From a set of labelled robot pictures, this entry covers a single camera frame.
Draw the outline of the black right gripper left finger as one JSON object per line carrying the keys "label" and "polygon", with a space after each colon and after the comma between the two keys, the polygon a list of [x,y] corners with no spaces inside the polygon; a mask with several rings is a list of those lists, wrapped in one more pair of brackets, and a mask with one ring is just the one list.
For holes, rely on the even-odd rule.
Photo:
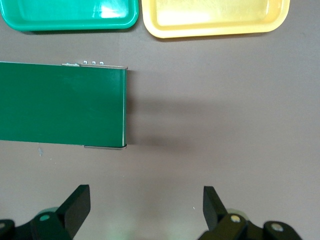
{"label": "black right gripper left finger", "polygon": [[34,240],[72,240],[90,213],[90,186],[79,185],[55,211],[38,214],[31,222]]}

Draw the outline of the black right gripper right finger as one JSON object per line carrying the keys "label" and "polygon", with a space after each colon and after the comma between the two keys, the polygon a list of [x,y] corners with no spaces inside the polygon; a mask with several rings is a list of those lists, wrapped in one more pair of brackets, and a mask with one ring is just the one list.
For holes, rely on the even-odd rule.
{"label": "black right gripper right finger", "polygon": [[212,186],[203,188],[203,215],[208,226],[200,240],[244,240],[247,220],[239,214],[229,213]]}

